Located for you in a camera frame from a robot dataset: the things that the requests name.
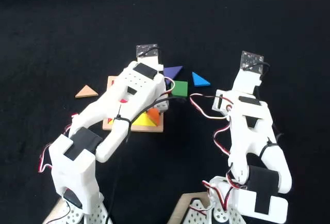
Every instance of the purple triangle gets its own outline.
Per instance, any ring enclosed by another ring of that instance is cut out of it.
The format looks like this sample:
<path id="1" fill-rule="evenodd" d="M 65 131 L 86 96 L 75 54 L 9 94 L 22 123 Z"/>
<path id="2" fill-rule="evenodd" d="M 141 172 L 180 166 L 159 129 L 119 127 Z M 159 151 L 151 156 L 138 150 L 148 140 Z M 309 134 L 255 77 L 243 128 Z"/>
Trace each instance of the purple triangle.
<path id="1" fill-rule="evenodd" d="M 182 69 L 182 66 L 178 66 L 178 67 L 171 67 L 171 68 L 164 68 L 164 76 L 174 79 L 177 74 L 180 72 L 180 70 Z"/>

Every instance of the green square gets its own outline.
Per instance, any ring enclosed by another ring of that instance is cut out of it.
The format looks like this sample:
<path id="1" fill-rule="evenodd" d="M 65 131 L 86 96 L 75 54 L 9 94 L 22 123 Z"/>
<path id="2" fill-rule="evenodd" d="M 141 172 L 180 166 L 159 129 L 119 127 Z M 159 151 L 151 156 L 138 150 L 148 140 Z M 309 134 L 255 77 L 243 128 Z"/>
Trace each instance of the green square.
<path id="1" fill-rule="evenodd" d="M 174 96 L 182 96 L 186 97 L 188 95 L 188 82 L 186 81 L 174 81 L 175 87 L 172 91 Z"/>

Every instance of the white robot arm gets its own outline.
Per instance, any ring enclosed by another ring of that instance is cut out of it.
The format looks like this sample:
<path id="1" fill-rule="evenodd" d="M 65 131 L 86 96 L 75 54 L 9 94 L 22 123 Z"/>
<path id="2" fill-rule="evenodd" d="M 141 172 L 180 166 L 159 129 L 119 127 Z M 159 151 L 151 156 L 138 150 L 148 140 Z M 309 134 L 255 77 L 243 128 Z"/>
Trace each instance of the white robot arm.
<path id="1" fill-rule="evenodd" d="M 228 155 L 229 171 L 225 178 L 215 177 L 210 182 L 203 182 L 209 189 L 211 202 L 205 209 L 208 218 L 212 219 L 208 223 L 213 220 L 217 221 L 215 223 L 226 222 L 231 218 L 231 223 L 243 224 L 243 219 L 236 217 L 239 214 L 276 223 L 286 221 L 288 202 L 277 193 L 285 194 L 291 189 L 291 174 L 283 151 L 277 145 L 268 105 L 253 96 L 255 87 L 261 84 L 263 65 L 268 64 L 263 62 L 262 56 L 243 51 L 232 90 L 216 92 L 212 109 L 221 112 L 229 121 L 220 132 L 230 129 L 232 146 L 227 151 L 215 141 Z M 248 165 L 248 153 L 259 156 L 266 168 Z"/>
<path id="2" fill-rule="evenodd" d="M 138 61 L 132 61 L 97 101 L 73 118 L 69 136 L 60 135 L 49 147 L 56 192 L 83 215 L 92 215 L 103 201 L 95 178 L 95 161 L 106 162 L 127 136 L 137 115 L 167 96 L 164 76 L 158 72 L 163 66 L 158 64 L 155 49 L 152 46 L 148 50 L 152 52 L 144 53 L 151 54 L 145 63 L 144 57 L 139 56 Z M 163 112 L 168 101 L 155 107 Z M 113 126 L 102 141 L 88 127 L 105 118 L 113 119 Z"/>

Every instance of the orange triangle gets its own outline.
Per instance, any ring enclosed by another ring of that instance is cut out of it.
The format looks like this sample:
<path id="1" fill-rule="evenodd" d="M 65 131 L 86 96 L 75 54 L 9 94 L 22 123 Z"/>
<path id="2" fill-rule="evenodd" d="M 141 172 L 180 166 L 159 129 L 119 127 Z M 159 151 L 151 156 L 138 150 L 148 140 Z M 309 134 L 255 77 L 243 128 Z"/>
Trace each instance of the orange triangle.
<path id="1" fill-rule="evenodd" d="M 92 88 L 90 88 L 88 85 L 85 85 L 80 92 L 77 93 L 76 99 L 77 98 L 85 98 L 85 97 L 93 97 L 93 96 L 98 96 L 98 93 L 94 91 Z"/>
<path id="2" fill-rule="evenodd" d="M 159 110 L 156 108 L 151 108 L 149 110 L 147 110 L 147 115 L 149 117 L 149 119 L 156 124 L 157 126 L 160 125 L 160 115 L 159 115 Z"/>

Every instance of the black fabric surface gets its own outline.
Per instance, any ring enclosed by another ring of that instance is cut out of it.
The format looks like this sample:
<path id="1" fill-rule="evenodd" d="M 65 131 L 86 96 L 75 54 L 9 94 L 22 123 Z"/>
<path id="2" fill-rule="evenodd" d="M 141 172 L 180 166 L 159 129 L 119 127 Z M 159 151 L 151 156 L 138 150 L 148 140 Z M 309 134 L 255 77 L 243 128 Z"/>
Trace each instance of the black fabric surface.
<path id="1" fill-rule="evenodd" d="M 184 66 L 177 79 L 189 82 L 190 93 L 231 89 L 242 50 L 265 56 L 271 70 L 260 95 L 285 133 L 278 143 L 293 177 L 292 190 L 284 195 L 287 223 L 321 223 L 328 205 L 322 179 L 330 147 L 329 3 L 1 0 L 2 222 L 43 221 L 58 197 L 50 171 L 37 173 L 39 154 L 72 113 L 96 100 L 74 95 L 85 84 L 103 93 L 107 76 L 118 75 L 135 59 L 136 45 L 158 43 L 166 67 Z M 211 87 L 194 88 L 191 71 Z M 201 104 L 211 112 L 212 101 Z M 108 203 L 123 156 L 112 211 L 117 224 L 166 223 L 182 193 L 205 190 L 201 180 L 225 175 L 226 157 L 211 140 L 224 122 L 206 120 L 188 102 L 172 103 L 164 122 L 164 133 L 132 133 L 124 153 L 118 150 L 107 163 L 97 163 Z M 108 132 L 101 126 L 91 130 L 104 138 Z M 219 139 L 229 147 L 229 133 Z"/>

